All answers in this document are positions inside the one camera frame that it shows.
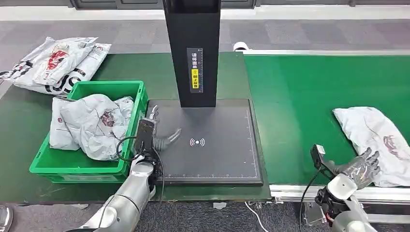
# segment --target package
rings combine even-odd
[[[335,109],[333,113],[357,154],[368,147],[379,151],[381,171],[374,179],[376,186],[410,186],[410,147],[389,118],[373,107]]]
[[[116,160],[116,148],[125,137],[134,102],[131,97],[111,101],[94,94],[62,106],[61,116],[73,140],[94,160]]]
[[[61,76],[56,84],[52,86],[38,84],[34,80],[34,63],[32,61],[35,60],[38,54],[42,53],[46,47],[55,44],[53,41],[53,39],[47,38],[44,44],[22,59],[12,71],[0,74],[0,78],[13,82],[17,87],[56,96],[67,96],[76,82],[89,81],[93,77],[111,47],[111,44],[96,43],[82,62],[72,71],[70,70],[71,72]]]
[[[74,141],[68,130],[60,110],[62,106],[73,100],[62,97],[53,98],[53,113],[50,125],[50,148],[60,150],[78,150],[80,146]]]

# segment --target robot forearm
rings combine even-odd
[[[133,166],[118,191],[80,229],[94,228],[95,232],[135,231],[142,211],[155,194],[155,186],[150,183],[153,171],[154,166],[149,162]]]

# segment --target dark green conveyor belt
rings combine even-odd
[[[315,143],[336,163],[355,156],[334,108],[376,107],[410,141],[409,56],[245,55],[245,64],[270,183],[306,185]]]

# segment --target black cable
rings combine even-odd
[[[308,188],[312,185],[313,181],[315,181],[316,177],[318,177],[318,174],[320,173],[321,169],[319,169],[316,174],[313,176],[313,178],[309,181],[309,183],[306,186],[305,191],[302,194],[302,199],[300,199],[300,209],[299,209],[299,232],[302,232],[302,206],[303,206],[303,199],[305,198],[305,194],[308,190]]]
[[[158,157],[158,161],[159,161],[160,164],[161,164],[161,172],[162,172],[162,190],[161,190],[161,196],[160,196],[160,203],[161,203],[161,202],[162,202],[162,196],[164,195],[164,186],[165,186],[164,165],[163,165],[163,163],[162,163],[162,161],[161,161],[160,155],[159,155],[158,152],[155,150],[155,148],[153,148],[152,150],[154,150],[155,154],[156,154],[157,157]]]
[[[142,154],[141,151],[140,151],[136,156],[134,156],[134,158],[131,158],[131,159],[126,159],[126,158],[122,157],[122,156],[120,155],[120,151],[119,151],[119,146],[120,146],[125,140],[127,140],[127,139],[136,139],[136,138],[137,138],[137,137],[135,137],[135,136],[129,136],[129,137],[125,137],[125,138],[121,139],[121,140],[118,142],[118,144],[117,144],[117,156],[118,156],[118,158],[119,158],[120,160],[127,161],[127,162],[132,162],[133,160],[136,160],[138,157],[140,157],[140,155]]]

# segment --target white plastic bag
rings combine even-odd
[[[40,93],[67,96],[76,82],[91,80],[107,56],[110,47],[111,44],[96,43],[87,57],[53,86],[37,84],[32,79],[24,76],[16,79],[14,85]]]
[[[379,187],[410,186],[410,147],[394,123],[373,107],[333,110],[357,154],[379,151]]]
[[[37,83],[36,73],[38,70],[41,70],[40,65],[44,65],[44,56],[47,54],[50,55],[48,49],[55,47],[57,44],[67,44],[64,41],[70,40],[77,41],[77,43],[81,43],[79,41],[88,42],[83,42],[86,44],[86,47],[80,49],[82,52],[70,55],[70,57],[76,57],[76,60],[74,60],[70,66],[68,66],[67,62],[59,63],[60,59],[56,58],[58,57],[57,54],[54,54],[55,57],[53,59],[49,57],[48,61],[51,62],[50,66],[55,66],[57,64],[55,69],[59,69],[58,72],[53,74],[53,79],[56,79],[57,82],[54,85]],[[0,73],[0,78],[11,81],[15,86],[21,88],[45,94],[67,96],[77,81],[89,81],[107,56],[111,45],[103,43],[96,43],[94,45],[95,40],[96,38],[69,38],[55,41],[47,37],[44,44],[40,45],[24,57],[11,71]]]
[[[88,157],[116,160],[117,144],[125,137],[132,108],[131,97],[113,102],[103,94],[94,94],[64,105],[61,115]]]
[[[60,150],[78,150],[80,146],[74,141],[68,130],[60,110],[73,100],[61,97],[53,98],[53,113],[50,126],[50,148]]]

